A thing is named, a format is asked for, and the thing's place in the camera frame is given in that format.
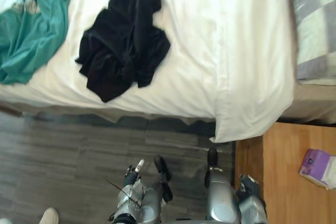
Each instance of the wooden nightstand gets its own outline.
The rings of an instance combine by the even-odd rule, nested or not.
[[[240,173],[259,181],[270,224],[336,224],[336,190],[298,173],[309,148],[336,155],[336,128],[275,123],[263,136],[236,142],[236,185]]]

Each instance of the black jacket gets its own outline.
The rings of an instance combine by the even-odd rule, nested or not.
[[[167,54],[164,31],[153,26],[161,0],[110,0],[93,26],[84,32],[77,63],[87,88],[108,102],[132,84],[145,87]]]

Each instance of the tissue box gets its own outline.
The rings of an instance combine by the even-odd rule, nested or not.
[[[322,150],[308,149],[299,173],[319,186],[323,186],[327,189],[331,188],[323,181],[323,176],[328,167],[330,157],[329,153]]]

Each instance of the gray checkered blanket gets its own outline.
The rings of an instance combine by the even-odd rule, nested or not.
[[[336,0],[294,0],[299,54],[297,80],[336,85]]]

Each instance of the teal clothing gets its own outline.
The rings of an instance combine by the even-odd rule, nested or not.
[[[0,14],[0,83],[27,83],[64,42],[70,0],[18,0]]]

